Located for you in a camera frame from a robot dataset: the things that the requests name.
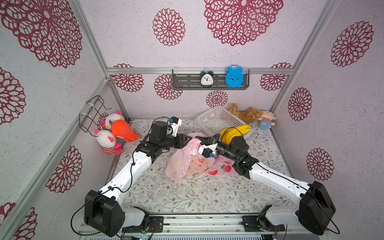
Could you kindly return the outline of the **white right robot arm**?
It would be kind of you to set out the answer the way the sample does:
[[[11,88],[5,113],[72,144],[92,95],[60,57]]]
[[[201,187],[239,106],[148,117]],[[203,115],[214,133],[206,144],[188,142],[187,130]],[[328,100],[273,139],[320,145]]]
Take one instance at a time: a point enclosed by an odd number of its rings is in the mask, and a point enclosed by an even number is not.
[[[325,233],[336,207],[323,184],[299,181],[267,167],[249,154],[249,145],[243,137],[233,138],[228,145],[220,141],[219,137],[198,137],[201,142],[199,153],[206,158],[219,155],[234,161],[232,167],[237,174],[271,187],[296,204],[296,207],[266,206],[259,213],[259,220],[269,228],[301,225],[315,235]]]

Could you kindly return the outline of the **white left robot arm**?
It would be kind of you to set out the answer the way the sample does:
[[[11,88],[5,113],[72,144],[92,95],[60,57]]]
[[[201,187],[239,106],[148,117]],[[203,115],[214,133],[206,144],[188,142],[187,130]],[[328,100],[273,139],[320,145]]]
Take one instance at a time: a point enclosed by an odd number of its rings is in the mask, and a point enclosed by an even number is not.
[[[91,190],[85,197],[85,224],[98,233],[114,237],[121,229],[147,229],[149,212],[139,207],[123,209],[122,204],[130,188],[154,161],[171,148],[182,149],[191,137],[178,132],[182,120],[171,117],[167,122],[155,120],[149,133],[133,151],[131,160],[98,192]]]

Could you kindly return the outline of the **pink plastic bag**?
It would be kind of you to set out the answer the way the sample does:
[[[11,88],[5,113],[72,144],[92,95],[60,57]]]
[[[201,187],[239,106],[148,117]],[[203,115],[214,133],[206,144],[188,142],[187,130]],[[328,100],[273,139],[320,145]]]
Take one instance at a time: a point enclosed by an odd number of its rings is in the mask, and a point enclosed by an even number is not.
[[[187,177],[200,174],[227,177],[236,174],[232,167],[234,161],[222,156],[205,158],[199,153],[200,141],[198,137],[205,137],[203,133],[188,134],[192,139],[182,149],[178,149],[170,158],[166,168],[166,175],[175,182]]]

